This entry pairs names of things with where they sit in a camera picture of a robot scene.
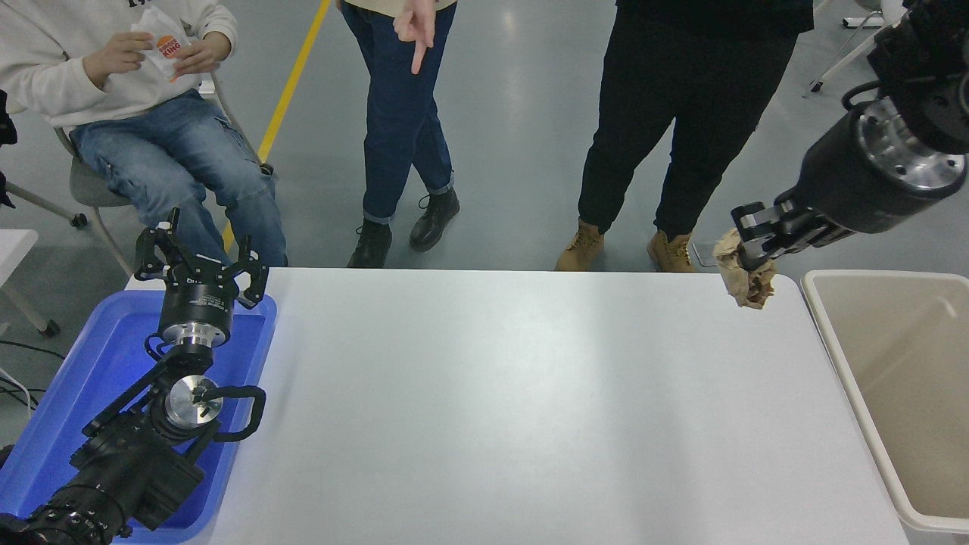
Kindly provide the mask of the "person's hand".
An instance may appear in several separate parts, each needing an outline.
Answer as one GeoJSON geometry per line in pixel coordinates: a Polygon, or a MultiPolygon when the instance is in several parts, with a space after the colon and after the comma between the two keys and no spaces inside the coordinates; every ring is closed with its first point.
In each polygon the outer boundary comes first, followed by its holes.
{"type": "Polygon", "coordinates": [[[411,73],[419,75],[426,52],[434,45],[436,27],[435,1],[404,1],[401,13],[392,26],[402,42],[414,44],[411,73]]]}

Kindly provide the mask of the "person's left hand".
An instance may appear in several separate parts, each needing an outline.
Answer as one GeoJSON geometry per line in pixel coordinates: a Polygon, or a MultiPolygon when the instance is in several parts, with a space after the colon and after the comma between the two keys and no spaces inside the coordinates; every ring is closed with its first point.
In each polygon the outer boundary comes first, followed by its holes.
{"type": "Polygon", "coordinates": [[[232,43],[227,35],[220,31],[208,32],[201,40],[191,42],[174,53],[173,78],[214,72],[231,52],[232,43]]]}

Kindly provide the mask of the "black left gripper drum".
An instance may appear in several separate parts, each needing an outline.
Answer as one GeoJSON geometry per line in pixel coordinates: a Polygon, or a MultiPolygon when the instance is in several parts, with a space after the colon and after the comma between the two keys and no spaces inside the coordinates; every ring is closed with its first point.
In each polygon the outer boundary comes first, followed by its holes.
{"type": "Polygon", "coordinates": [[[166,293],[160,310],[160,327],[184,323],[215,327],[232,324],[238,286],[226,275],[221,263],[208,259],[179,263],[167,269],[164,279],[166,293]]]}

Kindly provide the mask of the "person's right hand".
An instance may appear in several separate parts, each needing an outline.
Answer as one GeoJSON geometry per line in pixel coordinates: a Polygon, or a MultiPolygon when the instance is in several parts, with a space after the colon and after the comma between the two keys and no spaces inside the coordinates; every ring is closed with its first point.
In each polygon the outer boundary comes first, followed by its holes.
{"type": "Polygon", "coordinates": [[[83,58],[83,69],[97,89],[103,89],[109,76],[141,69],[145,51],[154,48],[154,36],[145,32],[125,32],[111,36],[107,44],[83,58]]]}

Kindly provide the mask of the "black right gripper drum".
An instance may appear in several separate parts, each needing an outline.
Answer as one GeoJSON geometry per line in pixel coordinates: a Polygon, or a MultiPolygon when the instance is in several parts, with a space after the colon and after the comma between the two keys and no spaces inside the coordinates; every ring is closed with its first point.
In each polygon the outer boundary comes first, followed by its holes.
{"type": "Polygon", "coordinates": [[[895,110],[851,110],[802,160],[795,201],[838,227],[885,232],[966,182],[966,141],[937,149],[895,110]]]}

